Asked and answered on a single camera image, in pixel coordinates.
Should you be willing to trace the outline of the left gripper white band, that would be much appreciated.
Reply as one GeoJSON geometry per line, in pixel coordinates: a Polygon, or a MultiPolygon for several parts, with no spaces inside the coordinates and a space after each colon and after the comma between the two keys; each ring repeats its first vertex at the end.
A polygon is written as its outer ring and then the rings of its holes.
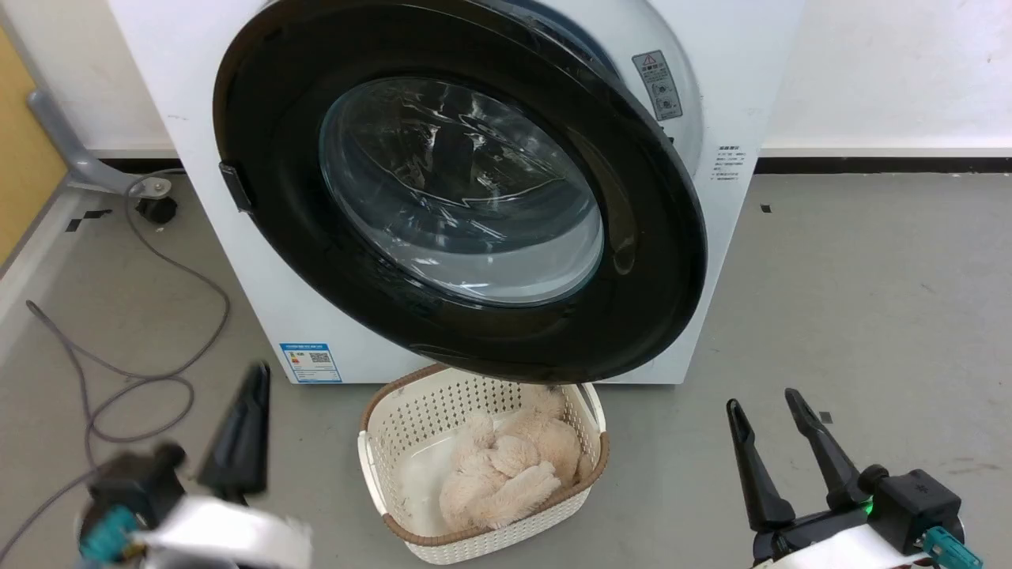
{"type": "Polygon", "coordinates": [[[251,364],[207,448],[198,485],[156,529],[131,534],[142,568],[310,568],[313,530],[294,518],[242,507],[266,492],[271,372],[251,364]]]}

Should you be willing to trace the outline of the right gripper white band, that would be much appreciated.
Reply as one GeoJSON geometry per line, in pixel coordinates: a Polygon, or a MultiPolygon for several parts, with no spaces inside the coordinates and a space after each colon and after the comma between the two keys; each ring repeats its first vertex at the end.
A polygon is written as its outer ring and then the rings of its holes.
{"type": "Polygon", "coordinates": [[[877,529],[865,522],[860,507],[868,494],[858,486],[859,472],[835,437],[825,428],[799,390],[784,390],[796,428],[812,449],[825,501],[831,511],[795,517],[794,507],[780,496],[755,444],[755,433],[738,400],[727,400],[731,444],[738,467],[749,527],[755,532],[754,568],[924,568],[932,565],[923,550],[923,536],[938,526],[938,515],[916,516],[908,524],[917,529],[904,554],[877,529]]]}

